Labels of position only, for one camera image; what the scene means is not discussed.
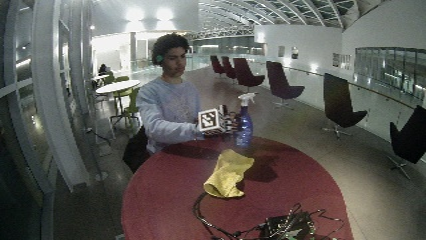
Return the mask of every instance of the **person in background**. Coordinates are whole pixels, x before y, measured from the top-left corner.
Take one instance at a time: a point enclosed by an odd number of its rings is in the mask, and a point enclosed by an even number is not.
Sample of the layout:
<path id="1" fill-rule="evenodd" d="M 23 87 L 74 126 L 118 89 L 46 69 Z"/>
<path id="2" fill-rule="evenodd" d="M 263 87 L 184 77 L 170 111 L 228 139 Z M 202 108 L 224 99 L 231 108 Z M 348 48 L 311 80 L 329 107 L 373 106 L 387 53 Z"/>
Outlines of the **person in background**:
<path id="1" fill-rule="evenodd" d="M 99 76 L 107 75 L 107 65 L 104 63 L 102 64 L 102 67 L 99 68 L 98 75 Z"/>
<path id="2" fill-rule="evenodd" d="M 171 144 L 204 139 L 196 124 L 199 91 L 183 79 L 188 49 L 188 40 L 176 33 L 162 36 L 154 46 L 152 62 L 163 74 L 140 88 L 136 98 L 151 154 Z"/>

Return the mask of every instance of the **spray bottle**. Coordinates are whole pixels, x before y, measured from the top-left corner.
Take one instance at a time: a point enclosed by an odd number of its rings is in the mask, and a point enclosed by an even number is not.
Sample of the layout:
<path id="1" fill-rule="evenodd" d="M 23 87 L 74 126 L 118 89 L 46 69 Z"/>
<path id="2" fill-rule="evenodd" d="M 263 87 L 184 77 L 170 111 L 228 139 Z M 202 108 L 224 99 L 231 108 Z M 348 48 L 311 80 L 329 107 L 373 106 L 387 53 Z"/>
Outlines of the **spray bottle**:
<path id="1" fill-rule="evenodd" d="M 240 123 L 239 131 L 236 133 L 236 145 L 248 148 L 252 142 L 253 136 L 253 122 L 249 115 L 249 100 L 255 103 L 256 93 L 247 93 L 239 96 L 241 99 L 241 112 L 240 112 Z"/>

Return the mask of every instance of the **dark red chair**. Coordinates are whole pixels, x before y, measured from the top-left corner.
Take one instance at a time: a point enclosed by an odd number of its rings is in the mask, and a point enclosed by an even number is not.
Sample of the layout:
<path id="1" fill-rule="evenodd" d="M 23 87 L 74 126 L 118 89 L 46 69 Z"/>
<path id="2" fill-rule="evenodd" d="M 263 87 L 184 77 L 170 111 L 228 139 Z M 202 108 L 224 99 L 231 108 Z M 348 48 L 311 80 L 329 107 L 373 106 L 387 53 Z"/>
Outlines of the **dark red chair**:
<path id="1" fill-rule="evenodd" d="M 336 123 L 335 129 L 324 128 L 324 130 L 335 132 L 337 139 L 341 134 L 351 135 L 339 130 L 339 127 L 355 126 L 368 115 L 368 111 L 353 111 L 349 83 L 328 73 L 324 75 L 324 106 L 327 117 Z"/>
<path id="2" fill-rule="evenodd" d="M 247 86 L 249 92 L 251 87 L 256 87 L 263 84 L 265 75 L 253 75 L 248 60 L 245 58 L 235 58 L 234 61 L 239 84 Z"/>
<path id="3" fill-rule="evenodd" d="M 284 100 L 297 98 L 303 94 L 305 86 L 291 86 L 280 62 L 267 61 L 267 70 L 271 92 L 275 96 L 281 98 L 281 103 L 276 104 L 279 107 L 285 106 L 291 108 L 289 104 L 284 103 Z"/>
<path id="4" fill-rule="evenodd" d="M 426 152 L 426 109 L 417 106 L 409 121 L 404 125 L 401 131 L 393 122 L 391 122 L 391 142 L 396 155 L 412 163 L 417 163 Z M 409 174 L 404 170 L 407 163 L 399 163 L 388 156 L 396 164 L 392 169 L 400 169 L 404 175 L 411 179 Z"/>
<path id="5" fill-rule="evenodd" d="M 223 65 L 224 65 L 227 77 L 230 77 L 235 81 L 235 79 L 238 78 L 236 69 L 231 65 L 230 57 L 227 57 L 227 56 L 223 56 Z"/>
<path id="6" fill-rule="evenodd" d="M 216 73 L 219 73 L 220 76 L 223 76 L 223 73 L 226 73 L 226 69 L 224 69 L 222 62 L 219 61 L 219 58 L 216 55 L 211 56 L 211 62 L 212 62 L 212 66 L 214 66 L 214 71 Z"/>

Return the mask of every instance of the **white table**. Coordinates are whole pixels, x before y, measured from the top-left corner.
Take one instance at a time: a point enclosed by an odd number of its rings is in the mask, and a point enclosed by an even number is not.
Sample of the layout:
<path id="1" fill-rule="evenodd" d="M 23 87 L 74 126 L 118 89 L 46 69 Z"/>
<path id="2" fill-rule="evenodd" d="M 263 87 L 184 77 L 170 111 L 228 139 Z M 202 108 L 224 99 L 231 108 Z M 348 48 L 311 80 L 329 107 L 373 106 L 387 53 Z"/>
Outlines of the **white table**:
<path id="1" fill-rule="evenodd" d="M 124 112 L 123 112 L 123 103 L 122 103 L 122 96 L 120 96 L 120 91 L 134 88 L 135 86 L 138 86 L 142 83 L 140 80 L 128 80 L 128 81 L 122 81 L 122 82 L 115 82 L 112 84 L 106 85 L 104 87 L 100 87 L 99 89 L 96 89 L 96 93 L 98 94 L 106 94 L 106 93 L 114 93 L 118 92 L 119 94 L 119 103 L 120 103 L 120 114 L 116 113 L 118 115 L 111 116 L 110 117 L 110 121 L 114 118 L 119 118 L 119 120 L 115 122 L 114 125 L 116 125 L 116 123 L 122 120 L 122 118 L 124 117 Z"/>

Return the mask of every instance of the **small round table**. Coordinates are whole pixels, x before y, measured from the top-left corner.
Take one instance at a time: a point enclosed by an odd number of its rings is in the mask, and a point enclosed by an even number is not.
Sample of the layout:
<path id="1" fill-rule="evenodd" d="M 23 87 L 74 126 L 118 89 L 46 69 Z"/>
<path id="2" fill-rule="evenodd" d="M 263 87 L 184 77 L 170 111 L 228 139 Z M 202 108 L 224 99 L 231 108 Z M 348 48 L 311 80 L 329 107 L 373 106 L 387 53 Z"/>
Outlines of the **small round table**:
<path id="1" fill-rule="evenodd" d="M 120 91 L 138 86 L 140 83 L 142 83 L 140 80 L 127 80 L 127 81 L 122 81 L 122 82 L 115 82 L 115 83 L 108 84 L 108 85 L 100 87 L 99 89 L 96 89 L 98 94 L 112 93 L 112 92 L 119 93 L 120 114 L 110 117 L 111 120 L 114 118 L 119 118 L 114 125 L 116 125 L 116 123 L 124 117 Z"/>
<path id="2" fill-rule="evenodd" d="M 234 233 L 261 224 L 268 217 L 288 215 L 300 203 L 304 211 L 325 209 L 327 216 L 344 220 L 343 229 L 331 237 L 353 239 L 344 197 L 328 171 L 297 149 L 255 137 L 245 150 L 232 141 L 212 138 L 175 144 L 147 160 L 124 193 L 122 223 L 128 240 L 211 239 L 212 234 L 228 239 L 194 215 L 203 184 L 226 149 L 253 157 L 255 164 L 239 184 L 243 197 L 204 198 L 200 210 L 211 223 Z M 341 226 L 341 222 L 324 218 L 315 221 L 321 236 Z M 248 235 L 257 236 L 259 231 Z"/>

